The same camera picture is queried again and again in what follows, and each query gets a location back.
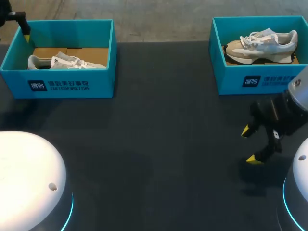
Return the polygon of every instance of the shoe sole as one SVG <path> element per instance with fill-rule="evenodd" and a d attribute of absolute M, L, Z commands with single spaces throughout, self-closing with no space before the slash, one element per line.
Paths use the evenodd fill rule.
<path fill-rule="evenodd" d="M 254 59 L 242 59 L 238 57 L 231 56 L 229 54 L 226 54 L 233 60 L 242 63 L 242 64 L 252 64 L 257 59 L 268 59 L 275 63 L 282 63 L 282 64 L 290 64 L 292 62 L 292 55 L 291 54 L 272 54 L 262 57 L 256 57 Z"/>

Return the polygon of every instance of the shoe box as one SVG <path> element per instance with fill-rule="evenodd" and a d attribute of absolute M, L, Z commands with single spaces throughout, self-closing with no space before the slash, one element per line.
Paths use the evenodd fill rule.
<path fill-rule="evenodd" d="M 224 46 L 240 36 L 267 28 L 277 33 L 298 32 L 298 46 L 291 64 L 257 60 L 240 65 L 226 57 Z M 213 18 L 209 54 L 220 95 L 272 94 L 287 89 L 288 83 L 308 65 L 308 25 L 302 16 L 257 16 Z"/>
<path fill-rule="evenodd" d="M 116 74 L 113 20 L 28 21 L 30 41 L 17 30 L 0 73 L 16 99 L 112 98 Z M 27 70 L 34 54 L 51 58 L 59 51 L 106 69 Z"/>

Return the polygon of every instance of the white sneaker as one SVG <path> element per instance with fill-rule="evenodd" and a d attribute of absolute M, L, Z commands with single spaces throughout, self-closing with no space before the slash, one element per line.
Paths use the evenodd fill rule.
<path fill-rule="evenodd" d="M 277 63 L 291 63 L 298 35 L 295 30 L 290 33 L 275 33 L 271 29 L 253 32 L 245 38 L 230 42 L 226 54 L 242 64 L 251 64 L 257 59 L 269 59 Z"/>
<path fill-rule="evenodd" d="M 28 60 L 29 70 L 37 69 L 106 69 L 100 64 L 85 62 L 75 56 L 68 56 L 59 52 L 50 59 L 38 58 L 31 55 Z"/>

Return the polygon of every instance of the concrete floor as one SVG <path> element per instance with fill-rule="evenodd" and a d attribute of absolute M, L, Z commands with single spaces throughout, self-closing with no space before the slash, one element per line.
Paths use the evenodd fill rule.
<path fill-rule="evenodd" d="M 303 15 L 307 0 L 11 0 L 28 20 L 114 19 L 120 42 L 208 40 L 218 16 Z M 17 23 L 0 28 L 10 43 Z"/>

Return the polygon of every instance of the black table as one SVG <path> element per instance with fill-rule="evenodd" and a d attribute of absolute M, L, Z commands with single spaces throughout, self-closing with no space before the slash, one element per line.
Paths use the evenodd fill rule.
<path fill-rule="evenodd" d="M 261 96 L 219 97 L 208 42 L 120 43 L 115 97 L 14 101 L 0 83 L 0 126 L 49 140 L 76 200 L 76 231 L 278 231 L 286 172 L 304 126 L 264 166 L 241 137 Z M 1 55 L 7 47 L 1 47 Z"/>

